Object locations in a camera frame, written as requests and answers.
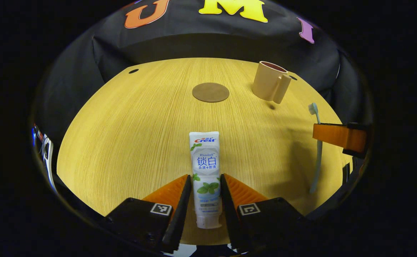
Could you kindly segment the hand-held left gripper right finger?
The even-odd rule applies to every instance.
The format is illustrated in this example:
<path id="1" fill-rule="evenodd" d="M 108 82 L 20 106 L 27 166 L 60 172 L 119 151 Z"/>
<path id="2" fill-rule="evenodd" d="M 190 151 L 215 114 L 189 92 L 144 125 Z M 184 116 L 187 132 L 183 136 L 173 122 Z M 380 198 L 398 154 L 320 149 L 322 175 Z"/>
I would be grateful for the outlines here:
<path id="1" fill-rule="evenodd" d="M 295 247 L 310 235 L 310 221 L 283 197 L 267 198 L 226 173 L 220 181 L 228 236 L 238 252 Z"/>

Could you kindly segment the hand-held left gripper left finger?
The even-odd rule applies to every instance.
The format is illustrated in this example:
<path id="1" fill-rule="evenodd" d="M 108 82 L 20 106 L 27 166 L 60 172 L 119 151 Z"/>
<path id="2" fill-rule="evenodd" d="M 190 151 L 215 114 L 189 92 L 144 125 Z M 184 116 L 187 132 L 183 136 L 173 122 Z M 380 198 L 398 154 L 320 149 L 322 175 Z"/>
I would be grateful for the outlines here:
<path id="1" fill-rule="evenodd" d="M 184 232 L 191 191 L 191 177 L 183 175 L 141 200 L 128 197 L 105 217 L 105 227 L 148 250 L 173 253 Z"/>

